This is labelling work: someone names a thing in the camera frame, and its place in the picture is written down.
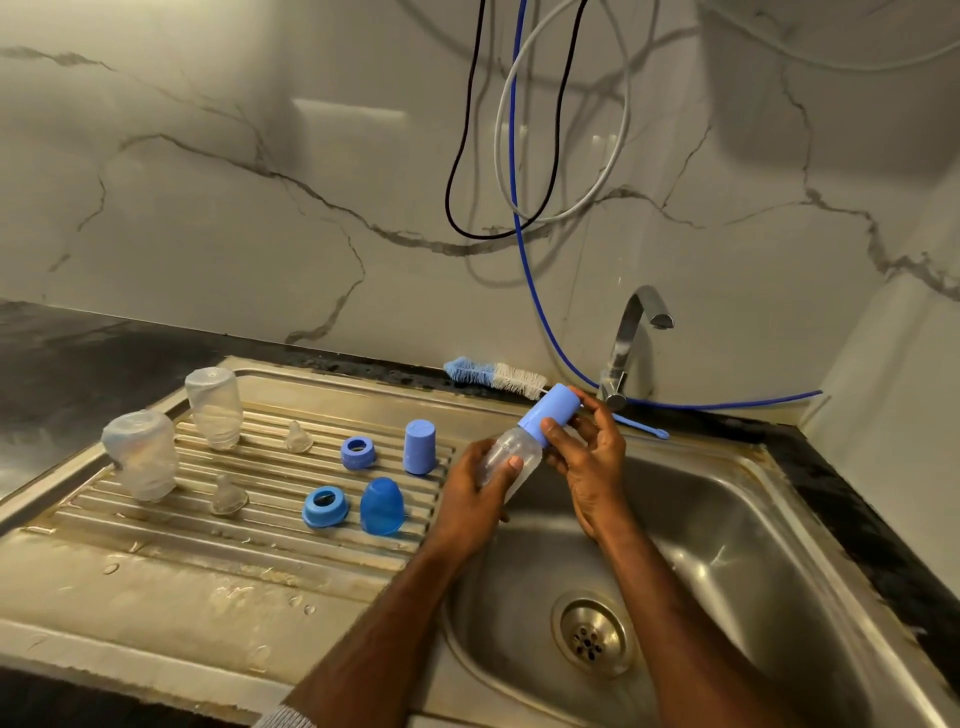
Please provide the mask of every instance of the granite countertop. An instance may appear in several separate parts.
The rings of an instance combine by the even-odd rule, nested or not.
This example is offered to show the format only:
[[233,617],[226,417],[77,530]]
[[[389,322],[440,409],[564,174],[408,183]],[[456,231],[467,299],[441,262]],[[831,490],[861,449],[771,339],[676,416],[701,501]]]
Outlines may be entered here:
[[[454,384],[438,369],[0,302],[0,497],[96,442],[112,418],[165,397],[194,369],[230,355],[422,390],[525,401],[484,387]],[[960,692],[960,601],[799,430],[649,407],[633,407],[625,414],[674,432],[765,445],[798,494],[913,632],[953,690]],[[0,713],[13,724],[225,725],[14,670],[0,670]]]

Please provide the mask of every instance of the drain strainer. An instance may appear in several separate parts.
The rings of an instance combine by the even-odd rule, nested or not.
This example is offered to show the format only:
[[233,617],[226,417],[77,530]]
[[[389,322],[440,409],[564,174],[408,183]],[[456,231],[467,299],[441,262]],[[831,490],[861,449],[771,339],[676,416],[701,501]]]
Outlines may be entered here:
[[630,621],[593,592],[568,592],[553,606],[551,627],[567,660],[586,672],[616,677],[634,663],[636,637]]

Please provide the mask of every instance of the white cable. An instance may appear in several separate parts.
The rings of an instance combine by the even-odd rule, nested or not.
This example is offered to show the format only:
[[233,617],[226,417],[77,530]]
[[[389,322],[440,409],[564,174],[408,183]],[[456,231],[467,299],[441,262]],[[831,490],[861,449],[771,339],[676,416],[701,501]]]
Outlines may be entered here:
[[[500,165],[500,130],[503,126],[504,110],[510,103],[510,85],[513,83],[516,72],[520,68],[520,64],[523,62],[524,57],[527,55],[527,51],[533,47],[533,44],[536,42],[537,36],[540,35],[540,32],[546,28],[561,12],[578,1],[579,0],[564,0],[564,2],[554,8],[553,11],[547,15],[537,25],[537,27],[533,29],[533,31],[530,32],[530,35],[527,37],[526,41],[522,46],[520,46],[520,52],[516,54],[516,60],[514,61],[514,64],[510,67],[510,73],[507,74],[507,81],[503,85],[503,93],[500,94],[500,106],[497,107],[496,110],[496,125],[493,127],[493,169],[496,170],[496,181],[500,185],[500,192],[503,193],[503,199],[507,201],[507,205],[509,205],[511,209],[524,220],[529,220],[532,215],[527,214],[520,209],[519,206],[514,205],[514,201],[510,197],[510,189],[503,179],[503,168]],[[542,223],[560,222],[561,220],[565,220],[570,215],[576,214],[584,206],[586,206],[593,196],[599,191],[600,187],[604,185],[604,182],[607,181],[607,178],[613,171],[613,166],[616,164],[617,158],[620,157],[620,152],[623,150],[624,141],[627,138],[627,127],[630,125],[630,54],[627,51],[627,43],[623,39],[623,34],[620,33],[620,27],[616,23],[616,17],[614,17],[613,12],[607,5],[607,0],[600,0],[600,4],[603,6],[604,12],[607,14],[611,28],[613,28],[613,35],[616,37],[616,44],[619,46],[620,55],[623,58],[623,117],[620,120],[620,130],[617,132],[616,142],[613,144],[613,151],[611,152],[607,166],[603,168],[603,171],[593,184],[593,187],[591,187],[587,194],[585,194],[580,201],[570,209],[564,210],[563,212],[558,212],[551,217],[539,218],[539,221]]]
[[910,66],[934,61],[935,59],[945,56],[947,53],[951,53],[960,48],[960,40],[954,40],[952,43],[949,43],[942,48],[938,48],[935,51],[930,51],[929,53],[924,53],[921,56],[914,56],[913,58],[903,59],[902,61],[890,61],[888,63],[877,63],[873,65],[822,61],[821,59],[807,56],[800,51],[794,50],[779,38],[775,36],[769,36],[763,31],[758,30],[751,23],[737,17],[735,13],[720,5],[717,5],[716,3],[712,2],[712,0],[697,0],[697,2],[700,3],[700,6],[705,11],[716,13],[718,16],[733,25],[734,28],[739,29],[754,40],[759,40],[764,45],[770,46],[775,51],[786,56],[787,58],[793,59],[794,61],[799,61],[800,63],[806,63],[807,65],[812,65],[817,68],[826,68],[830,71],[845,71],[848,73],[884,73],[886,71],[897,71],[901,68],[909,68]]

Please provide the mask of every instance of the blue cable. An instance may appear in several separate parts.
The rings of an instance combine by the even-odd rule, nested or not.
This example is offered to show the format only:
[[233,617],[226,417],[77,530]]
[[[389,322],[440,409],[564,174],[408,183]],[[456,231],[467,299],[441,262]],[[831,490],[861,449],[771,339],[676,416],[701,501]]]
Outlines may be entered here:
[[[527,0],[520,0],[520,7],[516,14],[516,34],[514,35],[514,61],[520,53],[520,46],[522,45],[523,40],[523,17],[527,11]],[[516,126],[516,76],[514,76],[513,81],[510,85],[510,128],[509,128],[509,138],[508,138],[508,150],[509,150],[509,159],[510,159],[510,197],[516,202],[516,135],[514,129]],[[593,389],[598,389],[599,385],[591,380],[587,375],[581,372],[576,366],[570,361],[564,350],[560,346],[560,342],[557,341],[557,337],[553,335],[553,329],[550,328],[550,324],[546,319],[546,314],[543,312],[543,306],[540,304],[540,296],[537,295],[537,286],[534,284],[534,277],[530,273],[530,263],[527,260],[527,251],[526,246],[523,244],[523,229],[521,227],[519,216],[514,213],[514,228],[516,230],[516,246],[520,251],[520,262],[523,263],[523,275],[527,278],[527,287],[530,289],[530,297],[534,300],[534,306],[537,309],[537,315],[540,316],[540,323],[543,325],[543,330],[546,331],[547,338],[550,339],[550,343],[553,345],[554,351],[557,352],[557,355],[560,359],[563,360],[564,364],[569,368],[573,374],[582,379],[587,385]],[[823,390],[815,389],[811,392],[803,392],[799,395],[790,395],[789,397],[774,397],[769,400],[751,400],[751,401],[728,401],[728,402],[718,402],[717,404],[664,404],[663,402],[650,401],[650,400],[635,400],[632,398],[627,398],[631,404],[646,404],[651,407],[659,407],[660,409],[745,409],[747,407],[762,407],[769,404],[782,404],[784,402],[796,401],[796,400],[807,400],[811,397],[816,397],[817,395],[822,395]]]

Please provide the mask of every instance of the faucet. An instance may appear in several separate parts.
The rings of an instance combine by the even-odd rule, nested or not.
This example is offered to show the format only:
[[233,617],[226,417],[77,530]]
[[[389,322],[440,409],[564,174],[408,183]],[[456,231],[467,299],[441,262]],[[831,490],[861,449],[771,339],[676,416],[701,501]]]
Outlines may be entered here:
[[627,358],[630,356],[630,347],[634,344],[636,329],[644,311],[647,312],[653,328],[673,328],[673,316],[667,311],[666,303],[656,288],[652,285],[641,285],[634,291],[623,310],[620,328],[616,330],[616,339],[613,342],[613,351],[607,366],[600,373],[600,386],[597,388],[597,399],[606,402],[613,412],[623,409],[627,404],[626,396],[620,391],[627,380]]

